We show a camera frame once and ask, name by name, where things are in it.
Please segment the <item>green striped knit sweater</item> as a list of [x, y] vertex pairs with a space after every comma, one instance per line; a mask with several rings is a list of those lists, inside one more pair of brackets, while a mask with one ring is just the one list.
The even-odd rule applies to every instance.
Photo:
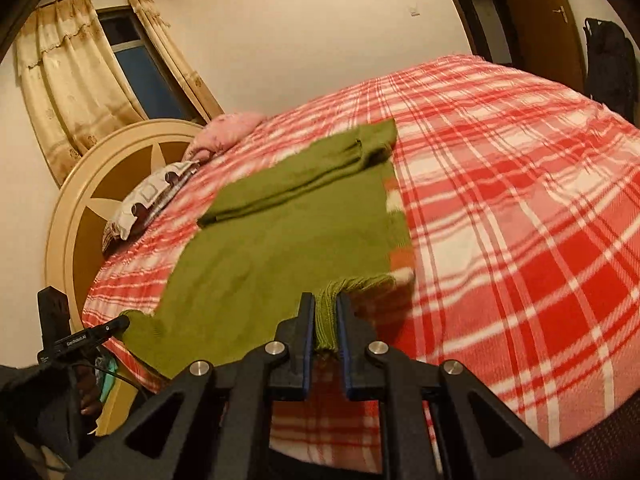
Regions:
[[154, 312], [129, 313], [126, 349], [164, 377], [242, 359], [314, 295], [320, 350], [337, 347], [335, 301], [372, 313], [410, 296], [413, 248], [392, 163], [392, 120], [328, 136], [222, 188]]

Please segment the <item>white patterned pillow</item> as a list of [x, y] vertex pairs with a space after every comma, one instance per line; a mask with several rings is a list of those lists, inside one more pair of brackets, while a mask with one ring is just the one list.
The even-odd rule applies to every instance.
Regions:
[[139, 183], [108, 219], [102, 235], [102, 254], [141, 235], [198, 172], [200, 164], [173, 162], [154, 171]]

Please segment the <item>cream round wooden headboard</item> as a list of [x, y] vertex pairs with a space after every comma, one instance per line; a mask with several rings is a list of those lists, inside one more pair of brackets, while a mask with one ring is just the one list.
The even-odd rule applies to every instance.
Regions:
[[147, 176], [178, 162], [200, 126], [151, 119], [121, 128], [82, 156], [60, 189], [44, 252], [44, 284], [66, 295], [70, 330], [104, 263], [102, 233], [122, 200]]

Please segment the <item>red white plaid bedspread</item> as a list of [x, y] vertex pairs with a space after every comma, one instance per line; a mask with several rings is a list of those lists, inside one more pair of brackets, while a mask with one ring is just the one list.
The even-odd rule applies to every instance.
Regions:
[[[607, 107], [475, 56], [444, 56], [267, 118], [212, 158], [99, 270], [96, 325], [155, 311], [225, 186], [314, 142], [392, 120], [413, 248], [410, 296], [358, 315], [429, 363], [458, 360], [544, 442], [600, 424], [639, 388], [639, 133]], [[151, 390], [170, 378], [108, 345]], [[271, 444], [331, 469], [381, 468], [378, 410], [347, 401], [336, 349], [307, 401], [273, 410]]]

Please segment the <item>beige left curtain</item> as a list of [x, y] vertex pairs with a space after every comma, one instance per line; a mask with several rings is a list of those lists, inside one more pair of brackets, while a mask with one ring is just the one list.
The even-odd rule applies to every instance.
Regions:
[[99, 141], [145, 120], [92, 0], [40, 6], [14, 48], [32, 128], [58, 185]]

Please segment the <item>beige curtain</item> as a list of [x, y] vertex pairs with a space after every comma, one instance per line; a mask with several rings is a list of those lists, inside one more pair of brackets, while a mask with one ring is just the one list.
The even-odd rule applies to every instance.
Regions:
[[163, 59], [198, 114], [206, 122], [222, 114], [222, 108], [200, 74], [186, 62], [181, 50], [169, 36], [169, 26], [157, 10], [154, 0], [128, 0], [152, 45]]
[[145, 120], [92, 0], [40, 6], [14, 48], [32, 128], [58, 185], [99, 141]]

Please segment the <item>pink crumpled pillow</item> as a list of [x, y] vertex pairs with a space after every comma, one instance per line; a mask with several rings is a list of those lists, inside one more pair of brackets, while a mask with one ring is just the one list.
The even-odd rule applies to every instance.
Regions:
[[218, 115], [194, 136], [182, 160], [206, 164], [229, 151], [266, 119], [266, 115], [256, 112]]

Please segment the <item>dark window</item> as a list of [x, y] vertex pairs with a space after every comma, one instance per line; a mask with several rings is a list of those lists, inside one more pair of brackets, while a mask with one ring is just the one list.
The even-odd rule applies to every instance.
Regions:
[[134, 11], [102, 10], [98, 18], [134, 94], [150, 119], [204, 120], [175, 80]]

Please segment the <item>beige right curtain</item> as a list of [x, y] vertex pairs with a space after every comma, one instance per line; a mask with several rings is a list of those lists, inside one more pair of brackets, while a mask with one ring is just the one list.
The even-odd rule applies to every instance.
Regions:
[[198, 114], [206, 122], [222, 114], [222, 108], [200, 74], [186, 62], [181, 50], [169, 36], [169, 26], [157, 10], [154, 0], [128, 0], [152, 45], [163, 59]]

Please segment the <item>brown wooden door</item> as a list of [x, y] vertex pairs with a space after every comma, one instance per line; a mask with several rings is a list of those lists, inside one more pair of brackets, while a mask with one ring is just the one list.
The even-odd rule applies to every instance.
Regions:
[[506, 0], [526, 72], [582, 92], [585, 61], [568, 0]]

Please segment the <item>black hanging bag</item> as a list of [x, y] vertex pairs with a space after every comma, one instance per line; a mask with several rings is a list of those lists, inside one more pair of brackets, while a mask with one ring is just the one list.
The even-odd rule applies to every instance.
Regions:
[[636, 56], [631, 41], [616, 23], [597, 18], [585, 19], [584, 33], [587, 96], [633, 124], [639, 90]]

